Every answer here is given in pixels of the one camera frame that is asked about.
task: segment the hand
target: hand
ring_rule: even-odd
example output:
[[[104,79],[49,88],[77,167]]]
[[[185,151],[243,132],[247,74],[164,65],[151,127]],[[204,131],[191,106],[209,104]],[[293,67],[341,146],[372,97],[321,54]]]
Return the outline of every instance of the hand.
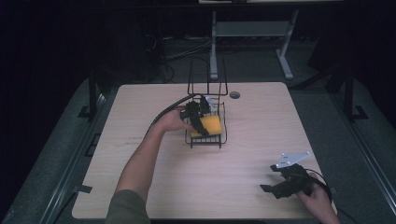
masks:
[[[184,106],[178,106],[175,109],[164,114],[154,126],[160,127],[164,132],[176,131],[179,129],[187,129],[193,131],[193,127],[180,118],[180,111]]]
[[[315,174],[309,175],[318,179]],[[303,202],[309,213],[323,224],[340,223],[338,216],[332,209],[332,204],[326,191],[315,183],[312,183],[310,187],[312,189],[311,196],[307,196],[302,191],[296,193],[297,197]]]

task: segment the white robot part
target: white robot part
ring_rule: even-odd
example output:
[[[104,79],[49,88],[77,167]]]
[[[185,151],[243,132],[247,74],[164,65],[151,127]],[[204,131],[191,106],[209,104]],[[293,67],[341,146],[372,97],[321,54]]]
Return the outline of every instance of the white robot part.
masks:
[[[311,153],[307,152],[294,152],[294,153],[282,153],[279,162],[276,164],[276,168],[283,168],[292,166],[293,164],[302,161],[303,159],[309,157]]]

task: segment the person's forearm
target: person's forearm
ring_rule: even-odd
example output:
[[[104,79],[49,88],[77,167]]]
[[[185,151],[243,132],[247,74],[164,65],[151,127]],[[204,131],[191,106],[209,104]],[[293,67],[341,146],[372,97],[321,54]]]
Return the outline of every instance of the person's forearm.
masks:
[[[116,191],[130,189],[146,202],[165,130],[154,125],[125,165]]]

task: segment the metal frame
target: metal frame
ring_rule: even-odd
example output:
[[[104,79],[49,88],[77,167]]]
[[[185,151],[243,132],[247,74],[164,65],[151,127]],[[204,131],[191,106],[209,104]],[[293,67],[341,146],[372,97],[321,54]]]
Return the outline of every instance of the metal frame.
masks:
[[[289,21],[217,21],[216,11],[213,11],[210,78],[217,80],[219,77],[216,56],[216,41],[218,36],[284,36],[285,42],[280,49],[276,50],[276,56],[279,59],[286,79],[293,79],[293,74],[285,56],[298,13],[298,9],[293,10]]]

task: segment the black clamp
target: black clamp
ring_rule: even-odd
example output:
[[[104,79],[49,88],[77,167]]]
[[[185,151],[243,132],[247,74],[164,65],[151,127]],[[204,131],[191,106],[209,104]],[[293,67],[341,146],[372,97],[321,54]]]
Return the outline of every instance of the black clamp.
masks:
[[[202,136],[209,135],[209,132],[204,127],[200,118],[204,116],[204,114],[210,113],[210,105],[206,98],[201,95],[200,103],[196,103],[195,101],[191,101],[186,103],[186,107],[183,111],[180,112],[180,117],[182,119],[189,118],[191,121],[192,127],[200,133]]]
[[[312,190],[309,188],[309,183],[313,177],[306,172],[303,166],[296,163],[292,166],[277,168],[276,165],[272,165],[271,169],[274,172],[280,172],[286,180],[275,186],[260,185],[265,192],[273,193],[277,199],[288,198],[301,190],[306,195],[311,195]]]

